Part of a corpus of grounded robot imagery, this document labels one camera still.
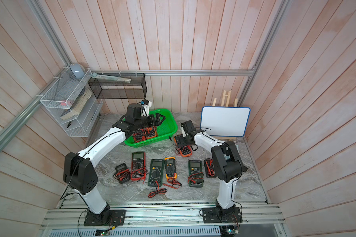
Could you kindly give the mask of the orange Victor multimeter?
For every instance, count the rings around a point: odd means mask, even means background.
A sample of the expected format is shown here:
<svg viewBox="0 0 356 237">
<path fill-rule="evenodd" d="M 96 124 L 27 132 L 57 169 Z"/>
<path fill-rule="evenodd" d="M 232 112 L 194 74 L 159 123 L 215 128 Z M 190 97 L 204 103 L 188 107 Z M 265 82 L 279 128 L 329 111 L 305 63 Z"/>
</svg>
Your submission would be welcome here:
<svg viewBox="0 0 356 237">
<path fill-rule="evenodd" d="M 176 154 L 182 157 L 190 157 L 192 155 L 192 147 L 187 144 L 186 139 L 182 134 L 176 135 L 174 137 L 174 142 L 176 144 Z"/>
</svg>

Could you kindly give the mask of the green DT9205A multimeter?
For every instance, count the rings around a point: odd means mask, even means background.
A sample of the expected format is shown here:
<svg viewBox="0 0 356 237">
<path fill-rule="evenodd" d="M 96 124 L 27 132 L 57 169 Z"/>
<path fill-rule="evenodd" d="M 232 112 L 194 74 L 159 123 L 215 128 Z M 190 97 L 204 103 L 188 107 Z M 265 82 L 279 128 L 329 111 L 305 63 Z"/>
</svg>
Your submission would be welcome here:
<svg viewBox="0 0 356 237">
<path fill-rule="evenodd" d="M 152 159 L 150 164 L 150 172 L 148 178 L 148 186 L 156 188 L 148 194 L 148 198 L 153 198 L 157 194 L 165 194 L 167 192 L 166 188 L 163 186 L 163 170 L 164 170 L 164 160 L 163 159 Z"/>
</svg>

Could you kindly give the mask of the large red multimeter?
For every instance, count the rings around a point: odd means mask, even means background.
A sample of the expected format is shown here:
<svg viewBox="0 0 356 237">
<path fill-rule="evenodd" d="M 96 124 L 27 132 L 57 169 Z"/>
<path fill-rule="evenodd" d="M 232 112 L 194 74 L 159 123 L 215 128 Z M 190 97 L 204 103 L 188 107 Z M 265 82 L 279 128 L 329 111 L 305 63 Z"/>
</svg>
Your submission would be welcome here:
<svg viewBox="0 0 356 237">
<path fill-rule="evenodd" d="M 131 180 L 144 180 L 147 174 L 145 152 L 132 153 Z"/>
</svg>

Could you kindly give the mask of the small red multimeter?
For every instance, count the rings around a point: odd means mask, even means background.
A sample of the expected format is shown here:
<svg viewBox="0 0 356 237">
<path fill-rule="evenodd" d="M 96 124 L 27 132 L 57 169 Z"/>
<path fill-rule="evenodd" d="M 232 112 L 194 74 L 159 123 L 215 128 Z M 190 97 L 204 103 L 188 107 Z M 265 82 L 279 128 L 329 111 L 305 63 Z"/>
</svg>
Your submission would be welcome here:
<svg viewBox="0 0 356 237">
<path fill-rule="evenodd" d="M 133 135 L 133 141 L 134 143 L 139 143 L 142 141 L 146 140 L 146 136 L 145 136 L 145 132 L 143 129 L 139 129 L 138 131 L 136 131 Z"/>
</svg>

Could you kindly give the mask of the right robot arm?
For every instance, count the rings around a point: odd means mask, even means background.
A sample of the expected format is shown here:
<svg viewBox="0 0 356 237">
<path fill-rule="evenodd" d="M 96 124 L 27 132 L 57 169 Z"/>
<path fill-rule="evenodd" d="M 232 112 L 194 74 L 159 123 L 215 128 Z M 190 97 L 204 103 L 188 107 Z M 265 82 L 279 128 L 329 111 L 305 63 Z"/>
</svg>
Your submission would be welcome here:
<svg viewBox="0 0 356 237">
<path fill-rule="evenodd" d="M 220 179 L 215 207 L 217 217 L 224 220 L 231 214 L 240 215 L 240 209 L 234 201 L 235 189 L 238 180 L 248 168 L 244 166 L 235 143 L 215 139 L 204 130 L 196 128 L 191 120 L 181 123 L 181 131 L 184 145 L 202 147 L 212 155 L 215 174 Z"/>
</svg>

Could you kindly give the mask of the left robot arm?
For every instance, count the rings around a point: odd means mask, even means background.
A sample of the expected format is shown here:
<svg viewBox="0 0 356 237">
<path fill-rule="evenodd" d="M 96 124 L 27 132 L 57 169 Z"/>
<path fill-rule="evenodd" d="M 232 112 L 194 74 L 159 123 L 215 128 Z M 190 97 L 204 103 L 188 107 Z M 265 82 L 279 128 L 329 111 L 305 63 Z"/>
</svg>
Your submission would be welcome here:
<svg viewBox="0 0 356 237">
<path fill-rule="evenodd" d="M 97 189 L 98 176 L 95 167 L 117 145 L 141 129 L 160 126 L 166 117 L 160 113 L 150 114 L 151 102 L 143 100 L 130 104 L 127 112 L 98 141 L 78 153 L 65 156 L 63 181 L 84 200 L 91 214 L 108 212 L 109 204 Z"/>
</svg>

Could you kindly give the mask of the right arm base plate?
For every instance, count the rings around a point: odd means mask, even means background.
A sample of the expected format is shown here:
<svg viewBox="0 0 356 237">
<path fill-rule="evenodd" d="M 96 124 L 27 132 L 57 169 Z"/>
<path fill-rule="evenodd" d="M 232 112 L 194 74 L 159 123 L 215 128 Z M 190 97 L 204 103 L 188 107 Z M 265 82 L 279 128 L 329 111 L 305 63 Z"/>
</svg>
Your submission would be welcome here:
<svg viewBox="0 0 356 237">
<path fill-rule="evenodd" d="M 233 205 L 228 209 L 222 209 L 218 206 L 203 208 L 200 211 L 204 223 L 237 223 L 243 222 L 241 210 Z"/>
</svg>

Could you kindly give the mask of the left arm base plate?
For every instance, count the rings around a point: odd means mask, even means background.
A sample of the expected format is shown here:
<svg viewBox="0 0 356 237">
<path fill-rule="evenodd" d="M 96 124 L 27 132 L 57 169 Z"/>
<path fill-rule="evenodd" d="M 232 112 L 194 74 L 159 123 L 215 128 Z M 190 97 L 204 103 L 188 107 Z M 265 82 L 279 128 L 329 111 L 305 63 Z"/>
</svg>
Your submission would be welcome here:
<svg viewBox="0 0 356 237">
<path fill-rule="evenodd" d="M 94 214 L 88 211 L 85 217 L 84 226 L 122 226 L 124 225 L 126 211 L 104 210 L 101 214 Z"/>
</svg>

